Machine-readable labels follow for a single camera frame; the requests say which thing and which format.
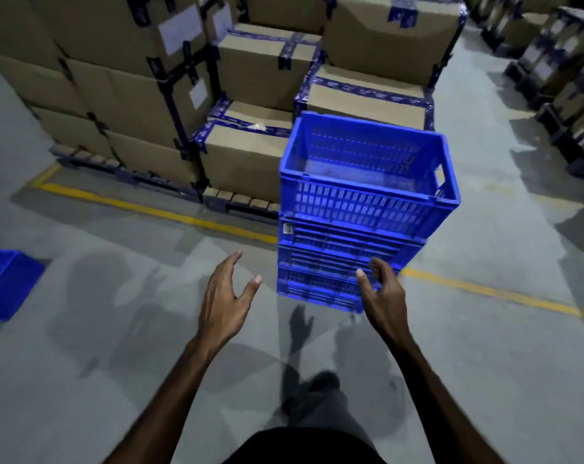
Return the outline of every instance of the forearm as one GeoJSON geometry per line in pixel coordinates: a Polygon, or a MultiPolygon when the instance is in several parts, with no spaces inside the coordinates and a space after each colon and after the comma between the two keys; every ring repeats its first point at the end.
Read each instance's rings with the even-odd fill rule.
{"type": "Polygon", "coordinates": [[[172,368],[146,410],[105,464],[169,463],[189,409],[217,349],[195,337],[172,368]]]}
{"type": "Polygon", "coordinates": [[[453,400],[412,337],[387,343],[402,370],[435,462],[504,463],[453,400]]]}

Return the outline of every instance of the concrete floor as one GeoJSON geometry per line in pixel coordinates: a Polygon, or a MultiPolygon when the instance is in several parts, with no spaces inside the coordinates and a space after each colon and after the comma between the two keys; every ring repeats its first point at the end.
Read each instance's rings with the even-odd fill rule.
{"type": "MultiPolygon", "coordinates": [[[[435,118],[463,203],[412,267],[584,309],[584,181],[564,173],[501,76],[507,61],[489,54],[476,28],[454,53],[435,118]]],[[[237,287],[256,273],[265,282],[209,369],[174,462],[218,463],[272,423],[288,361],[303,377],[340,375],[385,460],[432,462],[401,374],[364,317],[307,305],[313,329],[290,358],[296,302],[276,295],[274,247],[24,188],[53,162],[49,144],[0,77],[0,247],[49,262],[0,325],[1,463],[101,461],[194,335],[207,277],[237,249],[237,287]]],[[[203,214],[96,176],[53,179],[203,214]]],[[[404,284],[421,348],[499,452],[512,463],[584,464],[584,320],[414,277],[404,284]]]]}

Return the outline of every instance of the person's leg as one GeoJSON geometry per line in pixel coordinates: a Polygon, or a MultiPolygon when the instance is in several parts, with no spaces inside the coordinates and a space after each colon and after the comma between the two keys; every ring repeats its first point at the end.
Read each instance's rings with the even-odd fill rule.
{"type": "Polygon", "coordinates": [[[332,372],[318,374],[293,398],[289,426],[348,433],[375,449],[371,438],[348,411],[348,399],[332,372]]]}

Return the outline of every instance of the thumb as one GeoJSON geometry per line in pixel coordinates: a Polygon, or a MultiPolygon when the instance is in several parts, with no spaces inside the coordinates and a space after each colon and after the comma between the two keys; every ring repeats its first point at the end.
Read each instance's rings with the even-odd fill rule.
{"type": "Polygon", "coordinates": [[[260,288],[260,284],[262,283],[262,275],[256,275],[253,280],[251,280],[245,289],[242,291],[242,295],[238,298],[242,305],[245,305],[247,308],[251,306],[251,302],[253,301],[254,296],[257,293],[258,288],[260,288]]]}
{"type": "Polygon", "coordinates": [[[375,293],[374,288],[371,286],[371,282],[367,278],[365,272],[361,269],[356,271],[356,282],[359,284],[359,288],[361,288],[361,298],[363,300],[369,299],[370,296],[373,296],[375,293]]]}

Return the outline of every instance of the left hand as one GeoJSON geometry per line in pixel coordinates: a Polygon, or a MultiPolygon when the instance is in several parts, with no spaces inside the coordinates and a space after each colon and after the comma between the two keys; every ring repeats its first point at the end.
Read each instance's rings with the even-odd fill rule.
{"type": "Polygon", "coordinates": [[[240,251],[236,252],[217,265],[206,287],[197,336],[211,348],[220,349],[240,332],[251,301],[262,282],[262,276],[256,275],[247,284],[242,295],[236,297],[232,287],[232,274],[234,264],[241,256],[240,251]]]}

